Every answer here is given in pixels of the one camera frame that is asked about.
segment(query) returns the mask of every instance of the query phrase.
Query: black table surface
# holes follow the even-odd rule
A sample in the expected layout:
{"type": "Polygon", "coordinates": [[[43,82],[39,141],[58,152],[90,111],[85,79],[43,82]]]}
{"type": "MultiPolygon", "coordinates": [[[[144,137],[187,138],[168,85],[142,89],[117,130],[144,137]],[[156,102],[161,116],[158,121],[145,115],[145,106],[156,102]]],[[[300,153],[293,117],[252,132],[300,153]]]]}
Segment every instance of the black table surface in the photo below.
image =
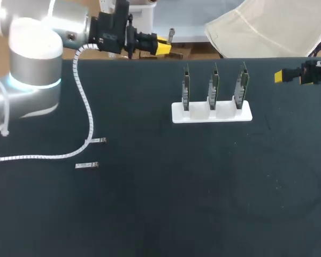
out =
{"type": "MultiPolygon", "coordinates": [[[[0,256],[321,256],[321,85],[274,84],[303,58],[222,59],[220,100],[242,61],[253,121],[215,124],[171,117],[183,67],[191,101],[204,101],[215,61],[81,61],[94,137],[108,143],[68,160],[0,163],[0,256]]],[[[57,110],[12,122],[0,156],[83,144],[71,68],[57,110]]]]}

